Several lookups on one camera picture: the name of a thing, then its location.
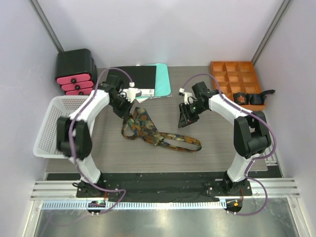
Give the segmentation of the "floral patterned necktie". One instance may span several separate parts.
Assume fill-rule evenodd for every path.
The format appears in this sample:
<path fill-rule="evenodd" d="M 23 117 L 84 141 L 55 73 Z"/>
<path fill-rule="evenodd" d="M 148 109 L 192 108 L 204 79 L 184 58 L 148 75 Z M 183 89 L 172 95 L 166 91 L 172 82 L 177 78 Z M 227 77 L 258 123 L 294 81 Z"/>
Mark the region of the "floral patterned necktie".
<path fill-rule="evenodd" d="M 140 107 L 136 107 L 134 112 L 131 113 L 127 119 L 123 120 L 121 134 L 128 140 L 141 138 L 144 142 L 155 147 L 162 147 L 174 151 L 194 153 L 202 149 L 201 142 L 195 138 L 174 133 L 159 132 L 147 110 Z M 196 148 L 188 149 L 175 146 L 166 142 L 166 139 L 195 145 Z"/>

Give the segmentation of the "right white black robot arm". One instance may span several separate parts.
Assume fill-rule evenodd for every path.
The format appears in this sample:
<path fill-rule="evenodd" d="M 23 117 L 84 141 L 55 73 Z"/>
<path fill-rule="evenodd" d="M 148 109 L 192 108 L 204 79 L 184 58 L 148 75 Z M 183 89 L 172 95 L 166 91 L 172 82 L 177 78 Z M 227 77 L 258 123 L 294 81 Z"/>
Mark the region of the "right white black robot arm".
<path fill-rule="evenodd" d="M 238 194 L 246 182 L 247 169 L 251 161 L 271 145 L 266 117 L 262 111 L 244 110 L 219 90 L 210 90 L 204 82 L 192 87 L 192 92 L 179 89 L 183 103 L 179 104 L 178 127 L 182 128 L 198 121 L 207 110 L 216 112 L 233 125 L 234 160 L 224 173 L 222 187 L 226 194 Z"/>

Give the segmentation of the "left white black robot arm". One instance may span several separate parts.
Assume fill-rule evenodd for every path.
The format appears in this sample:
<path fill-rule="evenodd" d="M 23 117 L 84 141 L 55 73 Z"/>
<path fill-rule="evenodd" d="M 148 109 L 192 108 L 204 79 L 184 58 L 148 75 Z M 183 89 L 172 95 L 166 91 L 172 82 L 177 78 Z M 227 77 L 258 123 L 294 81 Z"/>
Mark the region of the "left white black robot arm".
<path fill-rule="evenodd" d="M 91 154 L 91 124 L 108 105 L 119 118 L 127 118 L 135 98 L 141 95 L 133 82 L 129 83 L 128 89 L 120 86 L 121 82 L 96 85 L 75 112 L 57 120 L 56 148 L 77 167 L 80 183 L 87 185 L 94 197 L 100 197 L 106 189 L 102 172 L 96 167 Z"/>

